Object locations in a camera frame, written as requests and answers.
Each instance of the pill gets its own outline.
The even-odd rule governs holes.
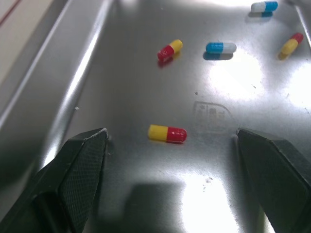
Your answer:
[[[234,53],[236,50],[234,43],[211,42],[206,45],[206,52],[209,53]]]
[[[276,1],[262,1],[253,3],[251,6],[251,12],[271,12],[277,9]]]
[[[151,140],[164,141],[170,143],[183,143],[187,138],[187,132],[184,129],[150,125],[148,137]]]
[[[285,55],[290,55],[292,52],[295,51],[297,46],[301,43],[303,40],[303,34],[296,33],[294,34],[282,47],[281,53]]]
[[[157,53],[159,61],[164,61],[172,57],[175,53],[179,52],[183,47],[183,42],[181,40],[174,40],[172,43],[167,45],[165,48]]]

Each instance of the stainless steel tray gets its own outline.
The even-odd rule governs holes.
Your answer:
[[[111,135],[85,232],[274,232],[245,180],[235,131],[284,137],[311,158],[311,4],[278,2],[272,17],[249,14],[252,0],[113,3],[66,137],[102,126]],[[296,32],[305,40],[280,61]],[[181,55],[159,66],[157,51],[174,39]],[[238,49],[206,58],[209,41]],[[185,128],[188,138],[150,141],[150,124]]]
[[[27,53],[29,69],[14,67],[0,103],[0,220],[62,141],[107,127],[84,232],[272,233],[235,131],[284,137],[311,159],[310,1],[278,0],[272,17],[250,15],[253,0],[55,1],[64,9]],[[296,32],[305,40],[280,61]],[[160,66],[157,51],[174,39],[181,55]],[[214,60],[204,56],[208,41],[238,49]],[[150,141],[150,124],[185,128],[188,138]]]

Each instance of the red capsule half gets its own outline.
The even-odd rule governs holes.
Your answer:
[[[183,143],[187,138],[187,131],[180,128],[169,127],[167,132],[167,142]]]
[[[295,39],[298,42],[298,44],[300,44],[301,41],[303,41],[303,34],[296,33],[291,37],[291,39]]]

